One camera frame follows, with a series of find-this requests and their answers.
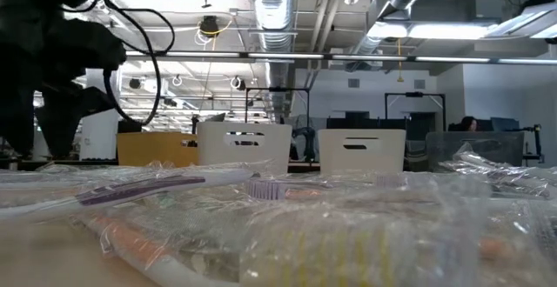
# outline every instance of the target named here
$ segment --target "ceiling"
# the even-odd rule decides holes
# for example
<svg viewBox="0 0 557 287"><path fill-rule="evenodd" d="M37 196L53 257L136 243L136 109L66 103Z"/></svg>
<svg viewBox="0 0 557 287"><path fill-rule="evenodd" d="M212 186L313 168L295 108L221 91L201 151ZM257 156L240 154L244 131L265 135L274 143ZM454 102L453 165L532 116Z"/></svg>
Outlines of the ceiling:
<svg viewBox="0 0 557 287"><path fill-rule="evenodd" d="M206 3L211 6L203 8ZM149 8L159 11L173 24L176 33L175 50L259 50L258 36L250 34L249 30L256 29L255 15L253 13L252 0L114 0L121 7ZM340 2L337 14L333 21L333 31L325 42L325 50L331 48L349 48L356 44L367 31L366 13L369 10L371 0L358 0L354 5ZM319 0L295 0L296 16L295 50L308 51L312 39L314 25L316 23ZM107 14L107 10L98 7L86 14L86 18L99 21L113 32L138 46L143 46L143 40L139 32L133 29L124 19L115 14ZM163 22L149 13L132 14L148 30L148 34L155 45L155 49L164 48L171 39L171 34ZM201 43L197 37L198 23L203 16L218 17L220 29L228 26L222 31L216 40L209 43ZM478 43L461 40L423 40L405 38L400 41L400 53L404 55L428 55L428 56L473 56L479 46L489 46L489 53L497 54L498 51L509 51L509 45L520 46L513 51L515 57L533 57L541 54L540 46L546 47L541 41L518 40L491 41L489 43ZM399 46L396 42L383 42L379 47L384 54L398 54ZM243 120L238 112L245 107L244 91L238 91L231 87L234 77L243 79L246 85L251 87L265 86L265 65L263 63L208 63L208 62L159 62L162 78L170 97L189 97L186 103L178 101L178 107L161 105L161 111L150 130L189 130L191 116L202 113L209 116L220 111L235 110L227 119ZM397 63L384 63L383 70L398 69ZM434 74L435 68L431 64L405 64L407 70L431 70ZM135 118L145 118L152 106L154 92L150 90L154 84L154 69L150 62L132 61L124 64L122 72L122 107L128 110ZM142 82L140 89L132 89L130 80L139 79ZM265 123L265 101L268 96L264 93L254 98L249 118L251 121Z"/></svg>

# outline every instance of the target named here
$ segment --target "plastic wrap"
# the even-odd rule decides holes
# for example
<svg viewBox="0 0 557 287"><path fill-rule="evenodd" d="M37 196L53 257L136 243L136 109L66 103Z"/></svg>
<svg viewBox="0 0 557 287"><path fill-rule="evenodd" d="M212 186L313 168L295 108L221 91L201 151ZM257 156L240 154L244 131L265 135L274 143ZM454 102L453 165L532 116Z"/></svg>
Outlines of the plastic wrap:
<svg viewBox="0 0 557 287"><path fill-rule="evenodd" d="M114 167L63 173L0 172L0 222L40 222L123 204L149 195L239 184L238 166L183 169Z"/></svg>
<svg viewBox="0 0 557 287"><path fill-rule="evenodd" d="M557 206L491 199L480 241L483 287L549 287L557 281Z"/></svg>
<svg viewBox="0 0 557 287"><path fill-rule="evenodd" d="M484 184L458 175L400 174L402 187L397 181L385 188L357 177L289 177L283 184L322 193L281 201L250 197L244 185L188 190L173 193L170 205L149 197L82 220L99 234L104 252L162 286L311 286L324 278L338 286L342 277L370 286L390 286L385 277L393 277L391 286L414 278L424 286L441 286L441 279L475 286ZM319 253L327 277L316 263Z"/></svg>
<svg viewBox="0 0 557 287"><path fill-rule="evenodd" d="M461 174L485 175L496 197L554 199L557 196L555 169L497 164L474 153L468 143L454 155L453 161L440 165Z"/></svg>

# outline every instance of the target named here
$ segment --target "ceiling duct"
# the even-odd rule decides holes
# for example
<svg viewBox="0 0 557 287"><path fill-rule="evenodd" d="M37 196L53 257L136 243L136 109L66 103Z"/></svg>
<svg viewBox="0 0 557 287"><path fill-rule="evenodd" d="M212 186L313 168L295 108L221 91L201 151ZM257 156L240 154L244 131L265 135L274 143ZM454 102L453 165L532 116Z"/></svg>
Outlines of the ceiling duct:
<svg viewBox="0 0 557 287"><path fill-rule="evenodd" d="M369 23L370 29L375 25L380 19L392 19L392 20L409 20L410 10L412 5L416 0L386 0L381 2L380 0L373 0L372 8L370 12ZM367 34L359 41L358 45L352 49L352 54L357 55L371 55L378 47L383 37L369 37ZM355 70L370 70L372 66L365 62L350 62L346 64L345 69L347 71Z"/></svg>
<svg viewBox="0 0 557 287"><path fill-rule="evenodd" d="M253 0L258 28L269 30L259 34L261 48L265 52L291 52L292 34L281 34L277 30L292 27L293 0ZM285 87L288 78L288 63L268 62L265 64L265 80L268 87ZM275 117L284 111L285 93L271 94L271 108Z"/></svg>

